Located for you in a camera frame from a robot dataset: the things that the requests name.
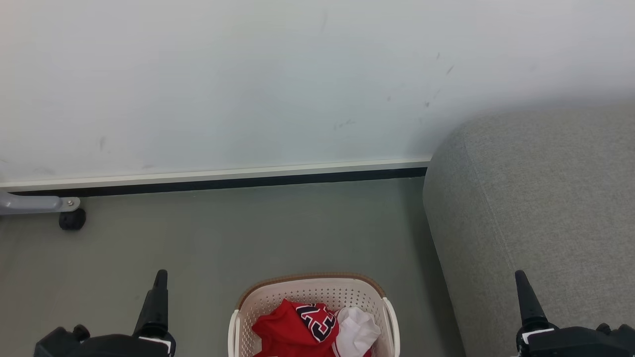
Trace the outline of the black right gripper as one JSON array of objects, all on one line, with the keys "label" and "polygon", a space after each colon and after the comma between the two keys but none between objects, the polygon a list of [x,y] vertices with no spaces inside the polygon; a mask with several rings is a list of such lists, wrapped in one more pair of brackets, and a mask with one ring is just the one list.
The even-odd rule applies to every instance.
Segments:
[{"label": "black right gripper", "polygon": [[612,330],[601,323],[556,329],[550,323],[523,270],[514,273],[521,328],[517,357],[635,357],[635,329],[623,324]]}]

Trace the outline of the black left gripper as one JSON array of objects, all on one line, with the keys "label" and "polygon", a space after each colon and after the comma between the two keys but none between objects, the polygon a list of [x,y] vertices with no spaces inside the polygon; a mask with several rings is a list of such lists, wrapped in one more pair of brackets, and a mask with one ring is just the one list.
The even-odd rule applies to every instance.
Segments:
[{"label": "black left gripper", "polygon": [[35,344],[34,357],[174,357],[176,343],[169,332],[168,272],[157,271],[145,297],[133,335],[91,337],[83,325],[72,332],[55,328]]}]

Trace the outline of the red number 23 basketball jersey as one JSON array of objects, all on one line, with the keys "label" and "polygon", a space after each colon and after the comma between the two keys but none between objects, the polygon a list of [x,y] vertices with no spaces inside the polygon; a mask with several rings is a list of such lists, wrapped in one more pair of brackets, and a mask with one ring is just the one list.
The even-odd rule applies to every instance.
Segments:
[{"label": "red number 23 basketball jersey", "polygon": [[282,300],[278,308],[257,319],[252,331],[261,339],[254,357],[335,357],[340,332],[334,312],[324,303]]}]

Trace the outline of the red basketball shorts white trim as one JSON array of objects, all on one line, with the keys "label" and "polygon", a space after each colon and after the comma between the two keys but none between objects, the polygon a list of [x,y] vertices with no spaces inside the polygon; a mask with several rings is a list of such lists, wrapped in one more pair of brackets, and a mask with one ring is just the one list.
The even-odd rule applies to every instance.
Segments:
[{"label": "red basketball shorts white trim", "polygon": [[339,332],[332,344],[335,357],[372,357],[372,347],[381,336],[374,316],[358,307],[346,307],[335,313]]}]

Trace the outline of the grey fabric sofa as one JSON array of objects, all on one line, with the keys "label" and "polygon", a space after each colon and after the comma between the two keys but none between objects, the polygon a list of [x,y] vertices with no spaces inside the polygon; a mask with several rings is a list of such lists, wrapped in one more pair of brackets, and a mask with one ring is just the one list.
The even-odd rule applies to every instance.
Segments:
[{"label": "grey fabric sofa", "polygon": [[635,100],[469,120],[423,202],[467,357],[515,355],[517,270],[558,327],[635,328]]}]

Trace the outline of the black caster wheel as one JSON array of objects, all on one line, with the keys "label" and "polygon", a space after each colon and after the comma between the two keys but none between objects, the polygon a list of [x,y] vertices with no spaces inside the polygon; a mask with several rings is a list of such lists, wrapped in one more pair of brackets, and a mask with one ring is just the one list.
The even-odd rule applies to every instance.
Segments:
[{"label": "black caster wheel", "polygon": [[86,211],[81,208],[72,212],[61,212],[59,214],[59,227],[64,231],[79,231],[83,228],[86,218]]}]

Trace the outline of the white and black baseboard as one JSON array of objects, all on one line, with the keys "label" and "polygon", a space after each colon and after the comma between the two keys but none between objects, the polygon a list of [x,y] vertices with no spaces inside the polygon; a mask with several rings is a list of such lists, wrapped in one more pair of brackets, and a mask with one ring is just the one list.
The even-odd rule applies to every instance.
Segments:
[{"label": "white and black baseboard", "polygon": [[79,197],[232,189],[241,187],[384,180],[422,177],[431,157],[410,160],[351,161],[257,169],[231,169],[138,176],[0,182],[0,190],[27,196]]}]

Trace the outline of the grey metal stand leg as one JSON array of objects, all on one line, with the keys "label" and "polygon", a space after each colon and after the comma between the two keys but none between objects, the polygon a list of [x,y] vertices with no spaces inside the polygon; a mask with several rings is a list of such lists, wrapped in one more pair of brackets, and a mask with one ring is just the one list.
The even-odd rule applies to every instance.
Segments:
[{"label": "grey metal stand leg", "polygon": [[0,216],[74,212],[80,206],[79,197],[18,196],[0,190]]}]

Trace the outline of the white perforated plastic laundry basket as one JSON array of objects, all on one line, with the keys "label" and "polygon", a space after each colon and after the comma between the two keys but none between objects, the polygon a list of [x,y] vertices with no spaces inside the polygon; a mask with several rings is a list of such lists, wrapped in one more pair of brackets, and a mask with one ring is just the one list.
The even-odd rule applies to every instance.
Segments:
[{"label": "white perforated plastic laundry basket", "polygon": [[283,276],[256,283],[238,300],[228,329],[228,357],[252,357],[260,338],[252,331],[256,319],[273,312],[283,299],[324,303],[330,310],[358,307],[370,313],[381,330],[371,347],[372,357],[400,357],[397,315],[377,282],[355,273],[311,273]]}]

